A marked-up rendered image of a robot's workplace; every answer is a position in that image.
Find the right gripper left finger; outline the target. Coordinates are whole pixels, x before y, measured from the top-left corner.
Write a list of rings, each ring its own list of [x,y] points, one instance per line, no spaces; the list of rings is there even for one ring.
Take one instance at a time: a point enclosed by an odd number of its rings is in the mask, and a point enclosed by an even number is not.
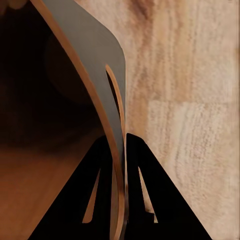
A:
[[[99,174],[92,221],[82,223]],[[28,240],[110,240],[113,158],[99,137]]]

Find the trash can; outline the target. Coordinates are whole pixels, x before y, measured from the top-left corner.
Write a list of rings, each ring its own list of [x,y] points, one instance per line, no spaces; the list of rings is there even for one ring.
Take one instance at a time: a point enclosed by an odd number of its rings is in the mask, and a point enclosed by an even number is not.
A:
[[[112,155],[110,239],[125,212],[126,62],[74,0],[0,0],[0,240],[28,240],[93,143]],[[93,218],[100,170],[82,223]]]

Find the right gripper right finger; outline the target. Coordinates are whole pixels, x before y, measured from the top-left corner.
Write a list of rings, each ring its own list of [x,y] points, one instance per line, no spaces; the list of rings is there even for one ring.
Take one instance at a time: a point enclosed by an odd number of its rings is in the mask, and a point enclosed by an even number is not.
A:
[[[146,142],[126,134],[130,240],[212,240]],[[139,168],[158,223],[147,220]]]

